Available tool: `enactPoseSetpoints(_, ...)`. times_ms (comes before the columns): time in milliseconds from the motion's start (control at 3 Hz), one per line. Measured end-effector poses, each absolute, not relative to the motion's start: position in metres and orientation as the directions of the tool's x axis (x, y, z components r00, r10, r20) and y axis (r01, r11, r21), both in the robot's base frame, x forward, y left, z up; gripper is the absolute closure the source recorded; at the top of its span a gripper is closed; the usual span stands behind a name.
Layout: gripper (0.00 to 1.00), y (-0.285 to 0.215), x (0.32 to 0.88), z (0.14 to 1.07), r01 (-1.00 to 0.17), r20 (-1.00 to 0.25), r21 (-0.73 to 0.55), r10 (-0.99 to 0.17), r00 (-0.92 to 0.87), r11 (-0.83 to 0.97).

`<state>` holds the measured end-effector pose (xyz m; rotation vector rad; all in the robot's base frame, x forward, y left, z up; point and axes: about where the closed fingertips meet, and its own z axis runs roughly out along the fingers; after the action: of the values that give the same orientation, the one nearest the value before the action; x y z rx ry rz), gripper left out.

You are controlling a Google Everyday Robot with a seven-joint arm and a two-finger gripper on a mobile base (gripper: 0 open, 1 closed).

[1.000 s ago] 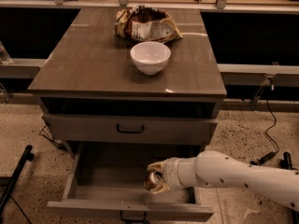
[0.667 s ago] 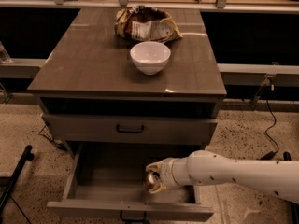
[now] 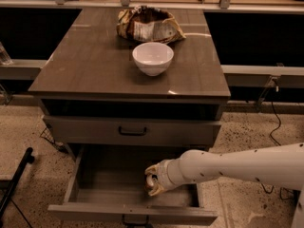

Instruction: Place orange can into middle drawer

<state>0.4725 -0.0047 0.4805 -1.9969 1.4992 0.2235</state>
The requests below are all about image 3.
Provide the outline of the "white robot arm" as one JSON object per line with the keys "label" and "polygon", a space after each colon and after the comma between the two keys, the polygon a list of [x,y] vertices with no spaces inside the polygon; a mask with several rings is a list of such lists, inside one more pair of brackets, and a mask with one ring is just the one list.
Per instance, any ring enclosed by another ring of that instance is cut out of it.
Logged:
{"label": "white robot arm", "polygon": [[304,189],[304,143],[222,154],[188,150],[176,159],[147,167],[144,174],[151,196],[219,177],[301,192]]}

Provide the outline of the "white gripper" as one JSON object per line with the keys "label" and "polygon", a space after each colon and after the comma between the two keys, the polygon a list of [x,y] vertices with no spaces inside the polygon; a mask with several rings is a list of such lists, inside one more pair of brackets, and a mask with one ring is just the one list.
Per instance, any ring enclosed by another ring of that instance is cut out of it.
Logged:
{"label": "white gripper", "polygon": [[181,172],[180,160],[164,160],[147,167],[144,171],[146,176],[157,175],[159,184],[146,185],[146,191],[150,197],[165,192],[165,189],[175,189],[183,185],[183,174]]}

